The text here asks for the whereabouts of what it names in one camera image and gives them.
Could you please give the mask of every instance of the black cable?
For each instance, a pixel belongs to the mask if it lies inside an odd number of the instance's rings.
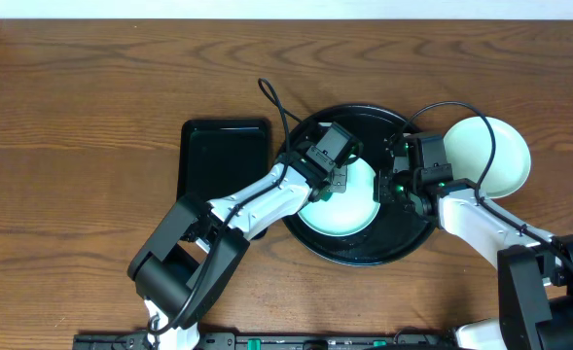
[[[364,144],[361,141],[357,143],[356,149],[357,153],[355,154],[355,157],[347,159],[342,166],[351,165],[352,163],[356,162],[359,158],[362,157],[362,154],[364,153]]]
[[[489,131],[489,137],[491,139],[491,153],[489,155],[489,160],[487,161],[487,164],[485,165],[483,172],[481,173],[481,177],[479,177],[479,180],[477,181],[477,184],[474,188],[474,198],[477,200],[477,203],[480,206],[482,206],[486,211],[488,211],[491,215],[500,219],[501,221],[503,221],[505,224],[509,225],[510,227],[516,229],[520,234],[525,234],[528,237],[539,242],[539,244],[541,244],[544,248],[546,248],[548,251],[550,251],[555,257],[559,258],[560,261],[563,263],[563,266],[566,267],[567,269],[569,269],[569,271],[573,274],[573,262],[570,261],[567,257],[565,257],[565,255],[562,254],[562,252],[560,252],[551,242],[548,242],[547,240],[543,239],[538,234],[530,231],[526,225],[523,225],[523,226],[519,225],[516,222],[514,222],[513,220],[511,220],[511,219],[505,217],[504,215],[498,213],[495,209],[493,209],[489,205],[487,205],[487,203],[484,201],[484,197],[480,196],[479,191],[481,189],[481,185],[483,184],[483,180],[484,180],[485,176],[487,176],[487,172],[489,171],[489,168],[491,167],[491,164],[493,163],[493,158],[495,157],[495,154],[496,154],[496,139],[495,139],[495,136],[493,133],[493,128],[491,127],[491,124],[489,123],[489,121],[487,120],[487,117],[483,114],[483,112],[479,111],[478,109],[476,109],[472,105],[470,105],[468,103],[464,103],[464,102],[445,101],[445,102],[434,103],[434,104],[429,105],[427,107],[424,107],[423,109],[416,112],[405,123],[405,125],[403,125],[403,127],[401,128],[400,136],[403,135],[403,131],[405,131],[405,128],[407,127],[407,125],[409,125],[411,122],[413,122],[422,113],[424,113],[424,112],[426,112],[432,108],[436,108],[436,107],[440,107],[440,106],[447,106],[447,105],[462,106],[462,107],[465,107],[465,108],[471,110],[472,112],[476,113],[479,117],[481,117],[484,124],[487,126],[487,131]]]
[[[269,191],[271,191],[271,190],[275,189],[276,187],[278,187],[279,185],[281,185],[282,180],[284,180],[284,177],[286,177],[286,171],[288,170],[288,163],[289,163],[288,156],[290,155],[290,135],[289,135],[290,129],[288,128],[288,120],[286,119],[286,111],[284,110],[284,107],[282,107],[282,103],[279,101],[279,97],[277,96],[277,92],[275,92],[275,89],[269,83],[269,81],[265,78],[258,79],[258,86],[260,87],[260,89],[263,91],[263,93],[265,95],[268,95],[266,93],[263,85],[266,85],[269,88],[270,93],[272,94],[272,98],[270,98],[269,100],[275,106],[277,106],[277,109],[279,110],[279,116],[281,117],[282,124],[284,126],[284,143],[286,145],[286,159],[284,160],[284,169],[283,169],[282,174],[280,175],[279,179],[277,181],[275,181],[271,186],[268,186],[265,189],[263,189],[259,192],[256,192],[255,194],[250,195],[249,197],[247,197],[246,199],[244,199],[243,201],[241,201],[240,203],[236,204],[233,207],[233,209],[230,211],[230,214],[228,214],[228,217],[226,217],[226,220],[224,220],[224,222],[221,224],[221,226],[217,230],[217,236],[215,237],[215,241],[212,244],[213,248],[216,248],[219,245],[219,242],[221,242],[221,239],[222,239],[224,233],[226,232],[226,227],[228,226],[228,224],[230,223],[230,221],[232,220],[234,215],[236,215],[236,213],[240,210],[240,208],[244,207],[247,203],[258,198],[259,196],[261,196],[265,193],[268,193]],[[180,308],[180,311],[178,311],[176,316],[173,319],[171,319],[165,326],[163,326],[159,330],[154,330],[152,328],[152,326],[153,326],[152,322],[149,322],[148,323],[148,333],[149,334],[154,335],[154,336],[163,335],[167,331],[171,330],[171,328],[173,328],[174,325],[176,325],[176,324],[178,324],[178,322],[180,322],[182,315],[185,313],[185,311],[187,311],[187,309],[189,308],[189,305],[191,305],[191,303],[195,299],[195,297],[197,295],[197,291],[199,291],[199,289],[200,289],[200,287],[204,281],[204,278],[206,277],[206,273],[208,270],[207,267],[210,266],[210,263],[212,262],[213,257],[215,255],[215,251],[216,251],[216,249],[211,249],[208,252],[206,259],[204,260],[204,262],[202,264],[201,271],[199,272],[199,275],[197,276],[197,280],[196,280],[195,284],[193,285],[191,293],[189,294],[189,297],[187,297],[187,300],[185,301],[185,303]]]
[[[142,334],[142,333],[143,333],[143,331],[139,331],[139,332],[132,332],[132,333],[130,333],[130,334],[122,334],[122,335],[120,335],[120,336],[117,336],[115,339],[113,339],[113,342],[111,343],[111,350],[118,350],[118,349],[116,349],[116,347],[118,347],[118,346],[116,346],[116,344],[120,344],[120,345],[122,345],[122,347],[124,348],[124,350],[128,350],[128,347],[126,346],[126,344],[128,343],[128,340],[127,340],[127,339],[128,339],[129,337],[134,337],[134,336],[136,336],[136,335],[138,335],[138,334]],[[120,342],[120,340],[121,340],[122,338],[126,338],[126,339],[125,339],[125,342]]]
[[[418,180],[418,174],[422,170],[424,170],[424,168],[421,166],[418,166],[416,169],[413,170],[413,178],[412,178],[412,192],[413,192],[413,194],[418,194],[417,180]]]
[[[394,334],[394,339],[392,340],[392,343],[394,343],[395,345],[398,344],[399,343],[399,336],[406,330],[417,331],[418,333],[413,333],[412,335],[422,335],[422,336],[424,336],[424,340],[426,340],[427,345],[434,345],[434,344],[431,344],[431,341],[429,341],[429,338],[426,336],[426,334],[420,333],[419,329],[417,329],[416,327],[412,327],[412,326],[407,326],[407,327],[401,329],[400,331],[398,331],[396,334]]]
[[[284,107],[281,107],[281,103],[279,103],[279,100],[276,99],[276,98],[274,98],[276,95],[273,95],[273,97],[271,97],[271,96],[269,95],[269,93],[265,90],[265,87],[263,86],[263,83],[268,84],[269,89],[271,89],[271,88],[270,88],[269,81],[268,81],[267,79],[264,79],[264,78],[259,79],[259,80],[258,80],[258,87],[260,88],[260,91],[262,91],[263,94],[269,99],[270,103],[272,103],[272,104],[273,104],[275,107],[277,107],[277,108],[281,108],[281,109],[284,111],[284,114],[287,115],[288,117],[294,119],[294,120],[297,121],[298,123],[301,123],[302,120],[299,119],[299,117],[297,117],[297,116],[295,116],[294,114],[290,113],[290,111],[288,111],[288,110],[285,109]]]

